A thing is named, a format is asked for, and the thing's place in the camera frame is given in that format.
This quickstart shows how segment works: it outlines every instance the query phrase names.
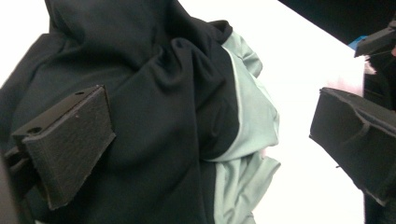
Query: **white surface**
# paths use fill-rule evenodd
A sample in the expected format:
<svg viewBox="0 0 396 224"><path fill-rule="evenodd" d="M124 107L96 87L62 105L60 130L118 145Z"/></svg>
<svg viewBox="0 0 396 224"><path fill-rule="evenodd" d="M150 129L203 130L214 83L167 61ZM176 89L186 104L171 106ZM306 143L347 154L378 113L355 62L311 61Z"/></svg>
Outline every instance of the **white surface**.
<svg viewBox="0 0 396 224"><path fill-rule="evenodd" d="M308 135L318 90L330 81L359 92L363 59L275 0L180 2L194 17L227 20L264 64L260 80L281 116L280 144L267 154L282 166L254 211L257 223L362 224L361 192ZM48 16L44 1L3 1L0 8L1 85L47 32Z"/></svg>

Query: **black garment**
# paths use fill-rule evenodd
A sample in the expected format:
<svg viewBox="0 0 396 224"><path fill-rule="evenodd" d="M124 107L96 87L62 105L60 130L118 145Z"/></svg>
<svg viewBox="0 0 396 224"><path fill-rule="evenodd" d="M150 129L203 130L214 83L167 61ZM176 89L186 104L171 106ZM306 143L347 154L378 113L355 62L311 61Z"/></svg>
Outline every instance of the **black garment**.
<svg viewBox="0 0 396 224"><path fill-rule="evenodd" d="M394 46L388 46L387 48L379 50L380 52L389 51L393 49ZM380 78L385 79L383 82L387 83L389 86L380 95L389 94L390 108L396 110L396 57L388 53L382 53L375 56L371 56L370 63L375 69Z"/></svg>
<svg viewBox="0 0 396 224"><path fill-rule="evenodd" d="M238 131L226 21L172 0L47 0L49 34L0 90L0 147L65 96L105 85L116 140L49 223L213 223L213 159Z"/></svg>
<svg viewBox="0 0 396 224"><path fill-rule="evenodd" d="M371 196L364 195L365 224L396 223L396 201L389 200L385 206L377 203Z"/></svg>

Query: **blue object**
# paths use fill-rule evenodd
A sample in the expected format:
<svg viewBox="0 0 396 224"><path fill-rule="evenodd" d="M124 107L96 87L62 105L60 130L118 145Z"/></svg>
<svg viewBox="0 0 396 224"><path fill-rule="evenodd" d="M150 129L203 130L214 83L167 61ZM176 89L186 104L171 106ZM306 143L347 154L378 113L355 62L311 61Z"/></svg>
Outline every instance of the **blue object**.
<svg viewBox="0 0 396 224"><path fill-rule="evenodd" d="M354 50L356 50L356 48L358 47L358 43L359 41L361 41L362 39L364 39L365 37L367 37L367 35L361 35L359 36L356 40L352 41L350 44L348 44L348 46Z"/></svg>

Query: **black cloth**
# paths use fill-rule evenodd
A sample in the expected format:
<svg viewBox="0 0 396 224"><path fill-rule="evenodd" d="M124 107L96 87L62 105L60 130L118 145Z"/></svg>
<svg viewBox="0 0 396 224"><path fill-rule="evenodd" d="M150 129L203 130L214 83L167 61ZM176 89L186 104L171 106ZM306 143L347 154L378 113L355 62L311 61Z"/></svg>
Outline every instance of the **black cloth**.
<svg viewBox="0 0 396 224"><path fill-rule="evenodd" d="M50 32L0 90L0 147L65 96L105 85L117 135L75 199L49 223L213 223L215 166L239 124L232 27L173 0L47 0Z"/></svg>
<svg viewBox="0 0 396 224"><path fill-rule="evenodd" d="M377 203L371 196L364 194L365 224L396 223L396 200L391 199L385 206Z"/></svg>

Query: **mint green fabric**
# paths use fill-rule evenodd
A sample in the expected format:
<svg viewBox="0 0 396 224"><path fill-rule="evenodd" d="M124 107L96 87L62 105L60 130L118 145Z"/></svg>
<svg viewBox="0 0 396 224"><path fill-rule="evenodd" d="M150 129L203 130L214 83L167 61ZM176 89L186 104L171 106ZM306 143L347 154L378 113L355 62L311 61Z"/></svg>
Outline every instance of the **mint green fabric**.
<svg viewBox="0 0 396 224"><path fill-rule="evenodd" d="M251 211L261 200L280 163L260 152L216 164L215 223L255 223Z"/></svg>
<svg viewBox="0 0 396 224"><path fill-rule="evenodd" d="M279 115L257 77L262 63L245 40L233 33L223 44L233 63L239 131L216 162L216 223L254 224L251 211L267 191L280 163L260 151L278 142Z"/></svg>
<svg viewBox="0 0 396 224"><path fill-rule="evenodd" d="M276 145L279 127L279 115L267 90L256 78L260 73L257 69L262 67L257 55L237 34L232 34L223 47L233 63L240 127L230 148L212 161L234 160Z"/></svg>

